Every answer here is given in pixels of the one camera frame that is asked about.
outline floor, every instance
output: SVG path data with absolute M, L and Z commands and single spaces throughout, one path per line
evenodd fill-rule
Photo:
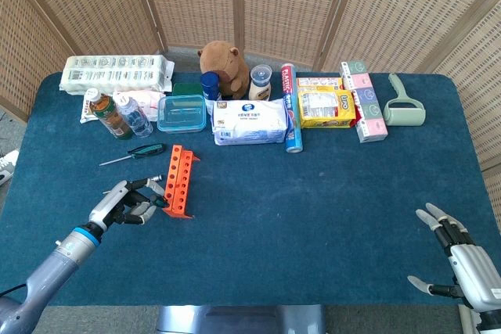
M 167 58 L 175 62 L 175 70 L 199 70 L 196 51 L 191 48 L 171 48 Z M 246 56 L 249 66 L 266 63 L 279 70 L 281 62 Z M 25 127 L 0 110 L 0 152 L 6 154 L 20 148 Z M 0 187 L 0 215 L 9 190 L 9 183 Z M 48 307 L 35 334 L 61 332 L 97 332 L 107 334 L 153 333 L 157 307 Z M 456 306 L 329 306 L 327 331 L 334 333 L 385 334 L 461 333 Z

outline brown plush toy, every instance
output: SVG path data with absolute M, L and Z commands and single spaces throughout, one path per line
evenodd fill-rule
M 219 76 L 222 95 L 242 98 L 249 88 L 249 68 L 238 48 L 225 41 L 212 41 L 198 51 L 202 73 L 215 72 Z

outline blue tablecloth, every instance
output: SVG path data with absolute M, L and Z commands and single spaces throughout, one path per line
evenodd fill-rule
M 387 74 L 371 78 L 381 105 L 395 97 Z M 426 106 L 424 126 L 391 127 L 386 140 L 367 144 L 355 129 L 304 129 L 304 152 L 288 154 L 284 144 L 216 146 L 209 125 L 118 141 L 97 121 L 79 124 L 82 97 L 59 92 L 60 74 L 47 77 L 0 220 L 0 290 L 24 282 L 103 191 L 165 174 L 178 143 L 201 159 L 187 200 L 195 219 L 159 211 L 145 226 L 112 226 L 54 304 L 452 303 L 405 278 L 446 284 L 452 276 L 414 210 L 429 201 L 459 218 L 498 268 L 499 233 L 454 84 L 400 78 Z M 272 92 L 280 97 L 279 74 Z M 98 167 L 153 142 L 169 152 Z

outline robotic arm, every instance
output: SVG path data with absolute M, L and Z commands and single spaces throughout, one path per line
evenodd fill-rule
M 429 213 L 416 210 L 417 217 L 435 233 L 449 259 L 453 286 L 436 285 L 409 275 L 407 279 L 419 291 L 430 295 L 460 298 L 480 314 L 480 333 L 501 334 L 501 277 L 491 258 L 475 245 L 468 230 L 455 218 L 435 205 L 426 204 Z
M 137 192 L 151 188 L 149 199 Z M 24 334 L 34 330 L 41 313 L 63 284 L 96 250 L 113 223 L 145 224 L 157 207 L 165 207 L 164 190 L 151 179 L 121 181 L 91 211 L 87 224 L 76 227 L 28 277 L 26 283 L 0 293 L 0 334 Z M 24 302 L 7 297 L 27 287 Z

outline white sneaker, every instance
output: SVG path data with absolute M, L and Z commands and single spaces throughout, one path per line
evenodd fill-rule
M 13 176 L 18 156 L 19 150 L 16 149 L 0 158 L 0 185 L 8 181 Z

